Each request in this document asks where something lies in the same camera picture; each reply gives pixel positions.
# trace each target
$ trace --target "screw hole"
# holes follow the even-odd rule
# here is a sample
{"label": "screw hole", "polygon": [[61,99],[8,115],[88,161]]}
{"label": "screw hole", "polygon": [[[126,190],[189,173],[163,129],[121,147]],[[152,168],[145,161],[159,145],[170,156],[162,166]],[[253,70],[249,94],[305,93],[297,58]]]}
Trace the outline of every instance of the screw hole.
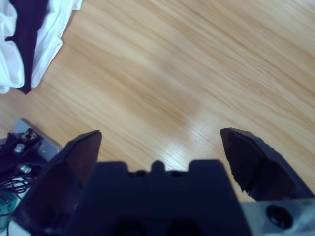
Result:
{"label": "screw hole", "polygon": [[145,171],[143,171],[143,170],[140,170],[140,171],[137,171],[137,172],[136,172],[136,175],[137,175],[138,177],[144,177],[144,176],[147,175],[147,173],[146,173]]}
{"label": "screw hole", "polygon": [[182,177],[184,176],[185,172],[181,172],[181,171],[170,171],[170,175],[172,177]]}
{"label": "screw hole", "polygon": [[289,229],[293,225],[291,214],[281,206],[270,205],[266,213],[269,220],[281,229]]}

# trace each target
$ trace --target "black cable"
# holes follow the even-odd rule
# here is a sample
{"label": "black cable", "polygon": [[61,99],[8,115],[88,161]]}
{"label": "black cable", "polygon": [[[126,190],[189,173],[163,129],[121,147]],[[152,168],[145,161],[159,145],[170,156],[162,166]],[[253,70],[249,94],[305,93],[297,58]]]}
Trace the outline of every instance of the black cable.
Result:
{"label": "black cable", "polygon": [[31,175],[19,175],[8,178],[0,183],[0,191],[5,190],[15,194],[21,194],[31,186],[34,177]]}
{"label": "black cable", "polygon": [[10,226],[10,223],[11,223],[11,221],[9,220],[8,226],[6,227],[6,236],[10,236],[10,233],[9,233],[9,226]]}
{"label": "black cable", "polygon": [[0,217],[9,216],[9,215],[11,215],[11,214],[2,214],[2,215],[0,215]]}

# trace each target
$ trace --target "black fabric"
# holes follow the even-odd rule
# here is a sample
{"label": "black fabric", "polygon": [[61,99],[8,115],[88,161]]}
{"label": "black fabric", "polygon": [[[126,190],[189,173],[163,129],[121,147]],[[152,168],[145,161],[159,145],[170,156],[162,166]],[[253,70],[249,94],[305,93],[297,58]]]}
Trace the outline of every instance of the black fabric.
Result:
{"label": "black fabric", "polygon": [[10,0],[18,13],[15,34],[7,41],[15,42],[24,64],[25,84],[18,88],[30,92],[37,32],[47,13],[48,0]]}

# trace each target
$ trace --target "wooden floor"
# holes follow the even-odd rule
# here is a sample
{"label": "wooden floor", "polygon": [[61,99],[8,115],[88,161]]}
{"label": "wooden floor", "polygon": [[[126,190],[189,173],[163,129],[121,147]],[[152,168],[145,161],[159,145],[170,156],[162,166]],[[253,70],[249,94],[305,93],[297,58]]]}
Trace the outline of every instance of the wooden floor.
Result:
{"label": "wooden floor", "polygon": [[314,1],[85,0],[63,40],[38,88],[0,96],[0,137],[19,118],[62,146],[99,129],[101,161],[230,173],[220,129],[235,127],[315,191]]}

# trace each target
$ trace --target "white cloth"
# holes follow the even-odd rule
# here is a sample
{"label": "white cloth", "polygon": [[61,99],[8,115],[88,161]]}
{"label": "white cloth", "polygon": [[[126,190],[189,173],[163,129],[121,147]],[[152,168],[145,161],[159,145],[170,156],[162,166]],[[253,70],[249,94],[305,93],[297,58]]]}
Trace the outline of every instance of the white cloth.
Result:
{"label": "white cloth", "polygon": [[17,13],[9,0],[0,0],[0,93],[7,93],[10,87],[24,85],[24,66],[18,48],[7,37],[15,32]]}
{"label": "white cloth", "polygon": [[80,10],[82,0],[49,0],[47,15],[38,31],[31,86],[38,86],[49,64],[63,45],[61,37],[73,10]]}

